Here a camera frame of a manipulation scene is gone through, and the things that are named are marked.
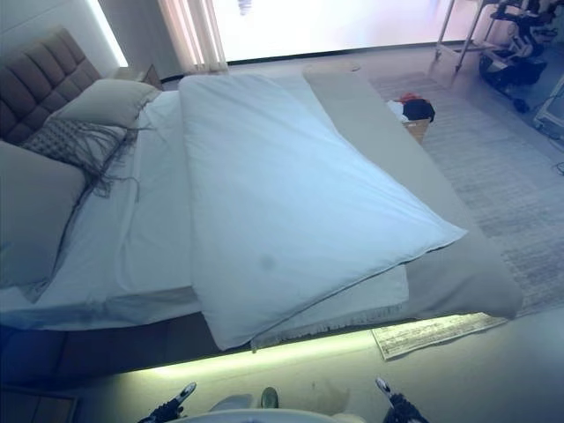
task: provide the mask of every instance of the sheer curtain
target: sheer curtain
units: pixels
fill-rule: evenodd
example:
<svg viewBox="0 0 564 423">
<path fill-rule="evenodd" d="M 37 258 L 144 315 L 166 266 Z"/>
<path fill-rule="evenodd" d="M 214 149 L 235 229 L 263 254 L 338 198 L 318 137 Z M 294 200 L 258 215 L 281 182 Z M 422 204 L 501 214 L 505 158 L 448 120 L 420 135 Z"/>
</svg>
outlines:
<svg viewBox="0 0 564 423">
<path fill-rule="evenodd" d="M 227 71 L 212 0 L 159 0 L 184 73 Z"/>
</svg>

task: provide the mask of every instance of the upholstered headboard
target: upholstered headboard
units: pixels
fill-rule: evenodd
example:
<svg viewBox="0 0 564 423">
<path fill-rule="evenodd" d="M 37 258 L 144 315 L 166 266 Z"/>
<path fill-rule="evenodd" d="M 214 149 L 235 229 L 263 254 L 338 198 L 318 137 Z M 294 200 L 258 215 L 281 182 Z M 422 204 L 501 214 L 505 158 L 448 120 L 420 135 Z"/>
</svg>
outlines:
<svg viewBox="0 0 564 423">
<path fill-rule="evenodd" d="M 0 137 L 20 144 L 100 74 L 59 27 L 0 66 Z"/>
</svg>

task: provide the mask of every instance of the nightstand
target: nightstand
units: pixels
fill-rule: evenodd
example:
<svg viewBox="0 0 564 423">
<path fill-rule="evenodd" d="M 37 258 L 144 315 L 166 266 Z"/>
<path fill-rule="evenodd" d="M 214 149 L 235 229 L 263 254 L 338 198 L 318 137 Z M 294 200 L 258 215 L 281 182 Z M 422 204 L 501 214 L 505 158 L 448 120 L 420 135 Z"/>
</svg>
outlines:
<svg viewBox="0 0 564 423">
<path fill-rule="evenodd" d="M 162 91 L 162 84 L 160 83 L 159 75 L 155 67 L 151 64 L 144 70 L 137 70 L 135 68 L 119 68 L 109 76 L 112 79 L 127 79 L 128 81 L 145 82 Z"/>
</svg>

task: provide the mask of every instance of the gray rug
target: gray rug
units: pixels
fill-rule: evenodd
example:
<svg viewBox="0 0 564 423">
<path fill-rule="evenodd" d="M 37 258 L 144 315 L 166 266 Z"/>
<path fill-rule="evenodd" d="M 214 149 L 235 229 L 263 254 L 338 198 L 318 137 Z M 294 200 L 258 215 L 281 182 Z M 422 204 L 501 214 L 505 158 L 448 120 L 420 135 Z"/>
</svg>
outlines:
<svg viewBox="0 0 564 423">
<path fill-rule="evenodd" d="M 519 315 L 564 304 L 564 177 L 550 160 L 423 74 L 371 81 L 384 99 L 414 92 L 436 111 L 423 146 L 450 180 L 523 289 Z M 384 359 L 504 323 L 443 317 L 375 329 Z"/>
</svg>

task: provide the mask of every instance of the folded duvet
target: folded duvet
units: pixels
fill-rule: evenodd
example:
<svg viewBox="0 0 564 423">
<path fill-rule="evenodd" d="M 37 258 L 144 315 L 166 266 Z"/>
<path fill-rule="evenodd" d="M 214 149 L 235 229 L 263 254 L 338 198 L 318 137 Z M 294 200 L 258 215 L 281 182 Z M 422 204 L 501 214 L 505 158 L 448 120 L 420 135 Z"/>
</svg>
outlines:
<svg viewBox="0 0 564 423">
<path fill-rule="evenodd" d="M 179 91 L 191 280 L 219 348 L 464 235 L 268 78 Z"/>
</svg>

